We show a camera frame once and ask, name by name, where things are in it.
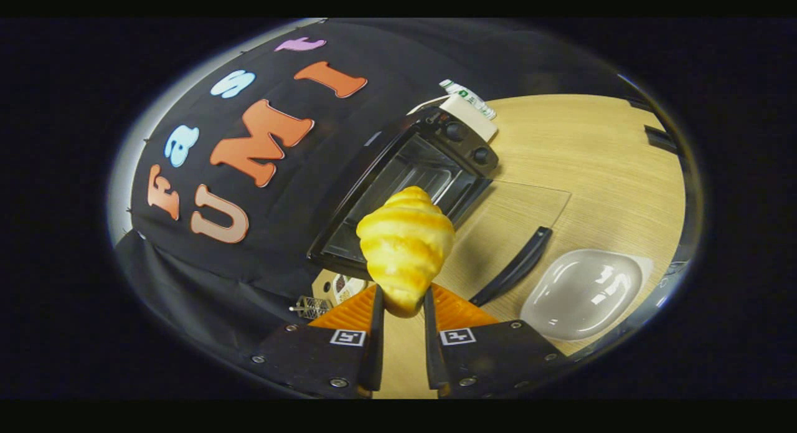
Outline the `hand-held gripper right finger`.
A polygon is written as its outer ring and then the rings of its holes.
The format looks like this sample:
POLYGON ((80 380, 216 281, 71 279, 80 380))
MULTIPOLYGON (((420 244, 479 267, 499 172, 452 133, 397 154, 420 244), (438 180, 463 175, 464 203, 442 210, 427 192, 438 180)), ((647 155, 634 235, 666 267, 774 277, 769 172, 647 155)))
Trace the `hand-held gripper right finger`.
POLYGON ((523 320, 501 321, 440 285, 423 302, 427 376, 440 399, 503 399, 564 373, 570 360, 523 320))

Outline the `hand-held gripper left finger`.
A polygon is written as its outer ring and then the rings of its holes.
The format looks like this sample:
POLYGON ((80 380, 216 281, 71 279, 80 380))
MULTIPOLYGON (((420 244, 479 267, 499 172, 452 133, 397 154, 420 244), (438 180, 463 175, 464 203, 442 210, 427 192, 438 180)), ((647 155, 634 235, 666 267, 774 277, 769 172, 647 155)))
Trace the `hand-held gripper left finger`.
POLYGON ((304 325, 278 327, 248 354, 248 369, 297 397, 369 399, 380 390, 382 289, 373 285, 304 325))

